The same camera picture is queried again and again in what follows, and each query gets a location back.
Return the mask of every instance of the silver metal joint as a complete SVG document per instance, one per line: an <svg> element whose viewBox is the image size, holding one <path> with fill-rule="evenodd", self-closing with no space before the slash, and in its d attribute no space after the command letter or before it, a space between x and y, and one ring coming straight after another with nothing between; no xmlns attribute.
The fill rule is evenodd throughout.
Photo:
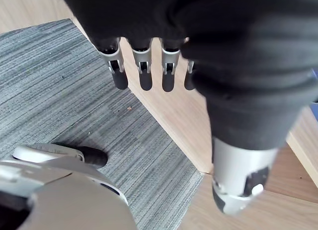
<svg viewBox="0 0 318 230"><path fill-rule="evenodd" d="M187 68L187 72L188 72L189 74L192 73L193 65L194 65L194 61L189 60L189 61L188 61L188 68Z"/></svg>
<svg viewBox="0 0 318 230"><path fill-rule="evenodd" d="M161 49L162 71L164 75L166 75L167 72L171 72L171 74L174 75L175 69L177 68L179 56L180 50L169 52L164 50L164 48Z"/></svg>
<svg viewBox="0 0 318 230"><path fill-rule="evenodd" d="M109 69L109 71L114 74L115 72L125 72L124 67L124 57L121 52L119 43L118 43L118 50L113 54L104 54L102 52L99 52L102 57L104 58L106 65Z"/></svg>
<svg viewBox="0 0 318 230"><path fill-rule="evenodd" d="M148 74L151 73L151 64L152 64L151 47L149 47L149 49L145 51L133 50L133 55L134 55L135 63L138 68L138 72L142 74L144 70L143 65L146 65L147 73Z"/></svg>
<svg viewBox="0 0 318 230"><path fill-rule="evenodd" d="M277 153L233 147L213 138L213 197L223 213L237 214L263 192Z"/></svg>

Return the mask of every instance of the black fabric sleeve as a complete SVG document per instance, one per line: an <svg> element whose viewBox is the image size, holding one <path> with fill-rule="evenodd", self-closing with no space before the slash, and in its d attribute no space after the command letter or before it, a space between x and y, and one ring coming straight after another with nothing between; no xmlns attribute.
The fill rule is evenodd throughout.
<svg viewBox="0 0 318 230"><path fill-rule="evenodd" d="M184 39L212 133L244 149L282 146L318 96L318 0L65 0L93 43Z"/></svg>

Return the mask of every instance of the gray carpet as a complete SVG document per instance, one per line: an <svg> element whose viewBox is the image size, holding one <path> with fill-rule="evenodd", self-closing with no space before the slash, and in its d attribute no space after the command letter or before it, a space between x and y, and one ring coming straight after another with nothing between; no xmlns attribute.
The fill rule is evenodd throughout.
<svg viewBox="0 0 318 230"><path fill-rule="evenodd" d="M107 151L101 171L125 193L141 230L176 229L201 181L134 94L114 87L70 20L0 35L0 111L1 158L34 142Z"/></svg>

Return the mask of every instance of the wooden panel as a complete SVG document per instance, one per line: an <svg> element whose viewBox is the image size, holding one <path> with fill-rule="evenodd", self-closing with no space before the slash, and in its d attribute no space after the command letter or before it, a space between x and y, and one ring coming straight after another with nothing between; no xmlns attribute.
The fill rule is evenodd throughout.
<svg viewBox="0 0 318 230"><path fill-rule="evenodd" d="M318 188L289 146L279 152L265 189L318 203Z"/></svg>
<svg viewBox="0 0 318 230"><path fill-rule="evenodd" d="M205 175L179 230L315 230L318 204L266 191L236 217L225 216L212 198L211 176Z"/></svg>
<svg viewBox="0 0 318 230"><path fill-rule="evenodd" d="M318 187L318 123L309 107L303 109L287 143Z"/></svg>
<svg viewBox="0 0 318 230"><path fill-rule="evenodd" d="M0 33L72 16L63 0L0 0Z"/></svg>

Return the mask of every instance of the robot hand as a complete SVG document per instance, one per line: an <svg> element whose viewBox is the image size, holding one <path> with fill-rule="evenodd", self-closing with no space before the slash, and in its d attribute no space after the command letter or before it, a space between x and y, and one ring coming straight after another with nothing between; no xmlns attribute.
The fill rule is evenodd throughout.
<svg viewBox="0 0 318 230"><path fill-rule="evenodd" d="M128 80L119 37L131 44L143 90L152 87L153 37L165 91L179 54L188 59L185 86L207 101L217 206L235 214L262 192L301 108L318 95L318 0L65 1L120 89Z"/></svg>

